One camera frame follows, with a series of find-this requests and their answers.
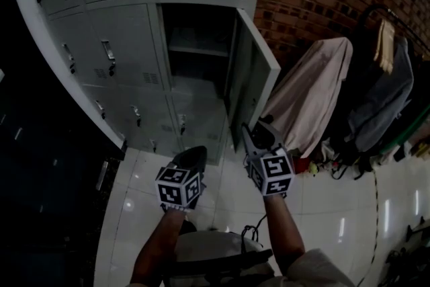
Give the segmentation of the person's left forearm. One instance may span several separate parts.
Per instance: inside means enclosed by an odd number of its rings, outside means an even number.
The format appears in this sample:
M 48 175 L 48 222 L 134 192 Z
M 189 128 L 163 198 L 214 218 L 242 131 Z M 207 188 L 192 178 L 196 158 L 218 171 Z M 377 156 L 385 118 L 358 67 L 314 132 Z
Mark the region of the person's left forearm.
M 163 270 L 175 253 L 175 246 L 185 220 L 185 212 L 169 209 L 161 218 L 157 227 L 140 250 L 131 284 L 143 284 L 146 287 L 159 287 Z

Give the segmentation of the person's light shirt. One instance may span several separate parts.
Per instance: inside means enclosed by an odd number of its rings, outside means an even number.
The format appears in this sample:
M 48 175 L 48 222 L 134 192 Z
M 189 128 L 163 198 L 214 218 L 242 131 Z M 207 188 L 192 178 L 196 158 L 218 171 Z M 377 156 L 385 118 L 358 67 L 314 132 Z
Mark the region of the person's light shirt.
M 283 287 L 355 287 L 320 249 L 312 249 L 299 257 L 284 277 Z

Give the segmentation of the black bag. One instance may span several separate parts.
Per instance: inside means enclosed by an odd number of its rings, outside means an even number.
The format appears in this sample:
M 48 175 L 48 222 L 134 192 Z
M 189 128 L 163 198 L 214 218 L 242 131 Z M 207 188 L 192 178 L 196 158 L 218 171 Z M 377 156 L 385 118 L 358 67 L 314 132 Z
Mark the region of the black bag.
M 331 171 L 333 179 L 340 180 L 349 168 L 356 172 L 356 176 L 353 178 L 355 181 L 361 179 L 365 173 L 373 171 L 370 155 L 360 153 L 352 140 L 345 142 L 342 136 L 332 134 L 329 142 L 337 154 L 337 157 L 334 158 L 336 165 Z

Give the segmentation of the grey metal locker cabinet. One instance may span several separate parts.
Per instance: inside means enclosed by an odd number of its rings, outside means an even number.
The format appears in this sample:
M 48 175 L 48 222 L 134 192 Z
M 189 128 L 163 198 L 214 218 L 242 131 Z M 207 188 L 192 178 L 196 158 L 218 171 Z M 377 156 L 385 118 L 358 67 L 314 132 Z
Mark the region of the grey metal locker cabinet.
M 253 20 L 257 0 L 16 1 L 58 80 L 115 145 L 165 156 L 203 145 L 219 162 L 232 141 L 236 9 Z

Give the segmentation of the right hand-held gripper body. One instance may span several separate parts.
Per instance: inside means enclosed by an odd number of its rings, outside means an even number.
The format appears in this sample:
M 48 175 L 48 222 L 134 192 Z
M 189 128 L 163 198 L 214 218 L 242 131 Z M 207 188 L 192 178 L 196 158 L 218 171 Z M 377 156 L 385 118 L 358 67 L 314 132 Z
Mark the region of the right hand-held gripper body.
M 262 196 L 286 194 L 295 178 L 291 155 L 282 144 L 257 151 L 252 144 L 245 146 L 248 177 Z

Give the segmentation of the red bag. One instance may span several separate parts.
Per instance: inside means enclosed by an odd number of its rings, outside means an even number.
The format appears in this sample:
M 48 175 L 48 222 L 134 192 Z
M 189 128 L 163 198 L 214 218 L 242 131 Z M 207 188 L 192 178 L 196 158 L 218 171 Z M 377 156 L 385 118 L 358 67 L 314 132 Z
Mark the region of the red bag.
M 298 175 L 300 173 L 308 173 L 310 171 L 310 158 L 293 157 L 294 171 Z

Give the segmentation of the black glossy door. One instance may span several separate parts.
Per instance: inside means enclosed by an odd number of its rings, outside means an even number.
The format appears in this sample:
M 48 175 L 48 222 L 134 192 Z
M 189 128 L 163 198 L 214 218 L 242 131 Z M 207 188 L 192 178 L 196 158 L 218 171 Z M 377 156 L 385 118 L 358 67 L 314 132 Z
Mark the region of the black glossy door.
M 0 287 L 93 287 L 118 155 L 56 79 L 0 68 Z

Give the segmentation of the bundle of wooden hangers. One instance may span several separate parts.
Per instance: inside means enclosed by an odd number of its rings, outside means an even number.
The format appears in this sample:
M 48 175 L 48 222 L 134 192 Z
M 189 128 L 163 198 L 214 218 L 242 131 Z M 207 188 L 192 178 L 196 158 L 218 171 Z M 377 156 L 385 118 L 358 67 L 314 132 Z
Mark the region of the bundle of wooden hangers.
M 380 21 L 376 41 L 374 62 L 389 75 L 394 68 L 394 26 L 386 19 Z

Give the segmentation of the grey hanging jacket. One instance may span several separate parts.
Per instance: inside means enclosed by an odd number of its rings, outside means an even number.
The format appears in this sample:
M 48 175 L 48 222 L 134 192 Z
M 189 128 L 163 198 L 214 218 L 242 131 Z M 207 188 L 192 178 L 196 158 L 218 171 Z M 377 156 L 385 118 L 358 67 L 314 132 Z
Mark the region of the grey hanging jacket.
M 345 140 L 353 142 L 360 153 L 376 145 L 403 109 L 413 83 L 408 42 L 401 37 L 394 45 L 392 72 L 379 75 L 353 101 L 352 109 L 347 115 L 349 134 Z

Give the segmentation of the grey metal cabinet door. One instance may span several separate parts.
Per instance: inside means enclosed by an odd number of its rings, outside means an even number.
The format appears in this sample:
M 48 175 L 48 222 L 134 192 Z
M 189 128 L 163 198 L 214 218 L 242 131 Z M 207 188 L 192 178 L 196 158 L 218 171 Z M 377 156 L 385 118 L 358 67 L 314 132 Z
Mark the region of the grey metal cabinet door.
M 243 146 L 242 125 L 251 130 L 255 127 L 280 71 L 253 20 L 237 8 L 224 98 L 235 150 Z

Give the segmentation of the black clothes rack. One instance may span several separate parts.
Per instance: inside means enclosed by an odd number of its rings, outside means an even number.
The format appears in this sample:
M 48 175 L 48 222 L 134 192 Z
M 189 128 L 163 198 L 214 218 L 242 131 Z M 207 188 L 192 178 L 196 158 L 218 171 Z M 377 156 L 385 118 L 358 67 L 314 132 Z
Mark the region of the black clothes rack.
M 394 11 L 392 11 L 389 7 L 386 7 L 385 5 L 377 3 L 369 5 L 358 17 L 356 28 L 363 28 L 366 24 L 367 19 L 375 11 L 379 13 L 379 16 L 382 16 L 384 19 L 390 20 L 394 25 L 400 26 L 403 30 L 410 34 L 413 37 L 413 42 L 417 43 L 423 51 L 423 60 L 430 61 L 430 47 L 426 45 L 426 43 L 415 33 L 415 31 L 408 24 L 402 21 Z

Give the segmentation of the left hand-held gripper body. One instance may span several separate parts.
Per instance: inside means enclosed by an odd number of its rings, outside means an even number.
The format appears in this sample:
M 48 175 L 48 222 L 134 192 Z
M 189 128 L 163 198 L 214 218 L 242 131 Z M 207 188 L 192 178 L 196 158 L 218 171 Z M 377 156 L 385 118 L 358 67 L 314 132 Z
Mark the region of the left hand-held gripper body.
M 203 177 L 201 169 L 180 167 L 173 161 L 161 167 L 155 179 L 160 204 L 182 211 L 194 210 L 206 188 Z

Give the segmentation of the person's right forearm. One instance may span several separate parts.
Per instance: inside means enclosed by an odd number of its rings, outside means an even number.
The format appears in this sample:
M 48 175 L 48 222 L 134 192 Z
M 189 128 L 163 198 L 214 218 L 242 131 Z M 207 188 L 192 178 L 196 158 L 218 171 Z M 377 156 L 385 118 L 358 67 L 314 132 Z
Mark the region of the person's right forearm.
M 305 253 L 300 232 L 280 194 L 263 197 L 271 248 L 283 275 Z

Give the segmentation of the pale pink hanging shirt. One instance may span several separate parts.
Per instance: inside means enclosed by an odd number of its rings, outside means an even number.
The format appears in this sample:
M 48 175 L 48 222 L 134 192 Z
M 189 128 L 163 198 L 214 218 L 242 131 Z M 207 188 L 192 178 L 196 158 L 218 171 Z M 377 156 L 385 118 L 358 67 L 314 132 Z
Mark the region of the pale pink hanging shirt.
M 346 37 L 318 40 L 274 87 L 263 117 L 271 116 L 289 151 L 306 158 L 319 143 L 346 79 L 353 46 Z

